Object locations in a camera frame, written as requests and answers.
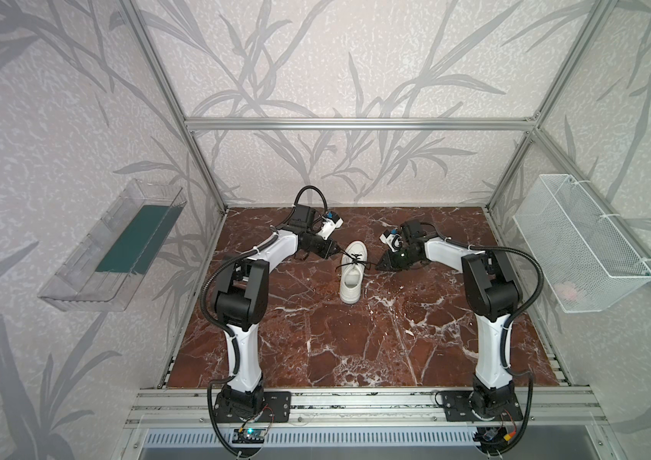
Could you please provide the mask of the black shoelace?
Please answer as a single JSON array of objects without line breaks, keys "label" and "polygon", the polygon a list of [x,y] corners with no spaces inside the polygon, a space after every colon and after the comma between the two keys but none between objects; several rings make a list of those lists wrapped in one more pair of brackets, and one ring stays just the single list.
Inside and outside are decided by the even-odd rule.
[{"label": "black shoelace", "polygon": [[375,269],[377,263],[369,260],[369,253],[366,248],[363,248],[359,253],[350,253],[346,249],[339,248],[338,255],[343,255],[346,257],[346,262],[341,262],[334,268],[335,271],[338,271],[340,268],[345,268],[346,266],[361,266],[365,270]]}]

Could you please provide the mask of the white sneaker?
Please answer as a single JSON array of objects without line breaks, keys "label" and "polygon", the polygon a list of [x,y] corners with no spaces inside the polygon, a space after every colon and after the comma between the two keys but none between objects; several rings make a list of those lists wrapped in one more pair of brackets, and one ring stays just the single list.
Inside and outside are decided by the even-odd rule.
[{"label": "white sneaker", "polygon": [[[363,242],[353,241],[346,250],[350,253],[359,253],[363,248],[367,248]],[[361,298],[366,270],[361,266],[346,266],[340,270],[340,298],[344,304],[353,305]]]}]

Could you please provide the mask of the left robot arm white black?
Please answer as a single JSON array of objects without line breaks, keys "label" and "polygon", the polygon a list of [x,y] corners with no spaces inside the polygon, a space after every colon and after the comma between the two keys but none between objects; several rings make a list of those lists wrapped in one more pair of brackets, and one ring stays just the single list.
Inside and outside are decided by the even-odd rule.
[{"label": "left robot arm white black", "polygon": [[229,359],[227,377],[211,381],[206,391],[214,424],[254,420],[264,411],[258,329],[268,308],[270,274],[300,251],[325,260],[338,254],[338,243],[331,235],[342,224],[330,211],[325,194],[306,185],[267,239],[227,257],[204,282],[201,311],[209,324],[223,331]]}]

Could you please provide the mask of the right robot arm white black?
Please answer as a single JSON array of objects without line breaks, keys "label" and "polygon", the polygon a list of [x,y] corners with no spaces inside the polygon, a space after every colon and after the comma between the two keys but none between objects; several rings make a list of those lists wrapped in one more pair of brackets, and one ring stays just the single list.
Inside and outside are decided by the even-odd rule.
[{"label": "right robot arm white black", "polygon": [[[380,271],[403,271],[418,262],[440,263],[463,274],[465,298],[478,325],[479,358],[468,404],[474,416],[491,421],[514,405],[515,377],[511,369],[511,328],[542,292],[545,276],[531,254],[505,246],[478,246],[455,243],[423,234],[406,236],[397,230],[380,236],[387,250],[377,264]],[[526,259],[536,270],[537,285],[528,299],[509,255]]]}]

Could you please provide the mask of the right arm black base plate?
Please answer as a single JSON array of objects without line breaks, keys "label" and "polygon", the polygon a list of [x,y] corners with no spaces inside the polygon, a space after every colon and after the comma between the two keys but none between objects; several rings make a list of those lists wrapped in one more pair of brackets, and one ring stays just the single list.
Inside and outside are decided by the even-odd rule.
[{"label": "right arm black base plate", "polygon": [[434,403],[443,410],[448,422],[492,422],[524,420],[523,406],[517,396],[511,396],[509,402],[500,404],[492,414],[480,415],[470,404],[472,390],[442,390],[434,394]]}]

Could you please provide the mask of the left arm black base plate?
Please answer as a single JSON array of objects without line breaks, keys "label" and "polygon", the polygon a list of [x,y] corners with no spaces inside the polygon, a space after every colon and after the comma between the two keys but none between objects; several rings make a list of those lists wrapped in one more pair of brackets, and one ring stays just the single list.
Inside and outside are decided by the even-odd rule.
[{"label": "left arm black base plate", "polygon": [[291,400],[291,392],[226,390],[216,397],[213,414],[218,423],[287,423]]}]

